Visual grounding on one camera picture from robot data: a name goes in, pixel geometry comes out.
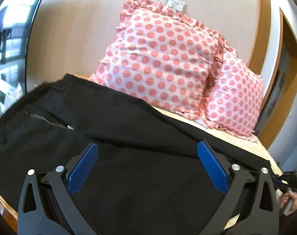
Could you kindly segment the person's right hand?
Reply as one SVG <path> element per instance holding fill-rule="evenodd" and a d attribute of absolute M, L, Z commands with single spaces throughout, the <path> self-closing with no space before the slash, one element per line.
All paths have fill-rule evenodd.
<path fill-rule="evenodd" d="M 280 196 L 278 207 L 282 216 L 294 213 L 297 210 L 297 193 L 288 189 L 286 194 Z"/>

